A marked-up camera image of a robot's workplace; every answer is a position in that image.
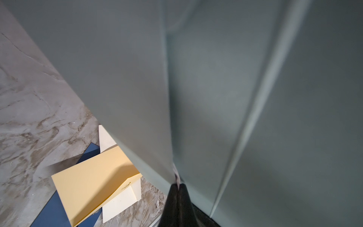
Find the blue board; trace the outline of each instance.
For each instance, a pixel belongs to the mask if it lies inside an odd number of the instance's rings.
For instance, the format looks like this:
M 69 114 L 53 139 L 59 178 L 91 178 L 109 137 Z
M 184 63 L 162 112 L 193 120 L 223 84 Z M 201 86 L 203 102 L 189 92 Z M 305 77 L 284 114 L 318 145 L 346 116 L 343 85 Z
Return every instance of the blue board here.
M 83 155 L 78 160 L 77 164 L 92 158 L 100 153 L 99 146 L 91 143 Z M 98 210 L 96 213 L 89 216 L 84 220 L 78 227 L 93 227 L 96 223 L 102 209 Z M 39 213 L 37 218 L 33 221 L 30 227 L 71 227 L 66 211 L 63 208 L 61 199 L 59 198 L 58 192 L 56 191 L 50 200 L 47 202 L 43 210 Z

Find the yellow paper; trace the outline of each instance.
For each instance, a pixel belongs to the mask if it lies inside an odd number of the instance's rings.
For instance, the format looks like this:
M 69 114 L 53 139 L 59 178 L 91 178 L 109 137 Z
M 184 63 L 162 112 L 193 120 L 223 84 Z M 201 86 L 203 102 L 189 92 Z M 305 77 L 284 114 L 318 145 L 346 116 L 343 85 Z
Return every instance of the yellow paper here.
M 54 174 L 52 179 L 74 227 L 141 176 L 117 146 Z

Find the black object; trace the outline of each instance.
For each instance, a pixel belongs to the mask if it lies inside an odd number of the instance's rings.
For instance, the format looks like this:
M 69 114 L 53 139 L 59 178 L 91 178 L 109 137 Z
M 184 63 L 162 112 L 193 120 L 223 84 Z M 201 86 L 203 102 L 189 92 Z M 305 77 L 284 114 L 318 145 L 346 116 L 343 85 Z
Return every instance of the black object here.
M 170 186 L 159 227 L 199 227 L 193 204 L 190 201 L 187 186 L 177 184 Z
M 213 219 L 193 204 L 195 217 L 200 227 L 220 227 Z

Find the marble floor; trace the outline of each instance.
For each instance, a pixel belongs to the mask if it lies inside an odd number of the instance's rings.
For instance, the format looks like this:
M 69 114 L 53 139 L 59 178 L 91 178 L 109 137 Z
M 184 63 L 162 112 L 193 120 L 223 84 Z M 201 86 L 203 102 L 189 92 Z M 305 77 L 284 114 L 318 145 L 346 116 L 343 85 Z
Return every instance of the marble floor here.
M 0 2 L 1 225 L 30 226 L 55 192 L 50 167 L 75 164 L 91 142 L 96 118 Z M 165 200 L 142 178 L 142 199 L 95 226 L 148 226 Z

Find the paper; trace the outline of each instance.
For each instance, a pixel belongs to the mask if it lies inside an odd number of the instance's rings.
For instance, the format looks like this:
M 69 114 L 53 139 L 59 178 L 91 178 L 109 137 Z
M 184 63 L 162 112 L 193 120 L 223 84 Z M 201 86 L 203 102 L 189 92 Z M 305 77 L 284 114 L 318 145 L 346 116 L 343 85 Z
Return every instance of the paper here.
M 141 176 L 117 146 L 54 174 L 52 179 L 75 227 Z
M 99 125 L 99 144 L 101 152 L 109 149 L 116 145 L 116 142 L 111 137 L 111 135 L 106 131 L 106 129 Z M 137 180 L 135 183 L 128 187 L 107 204 L 102 207 L 102 220 L 103 223 L 110 220 L 114 216 L 123 212 L 129 206 L 141 199 L 141 181 Z

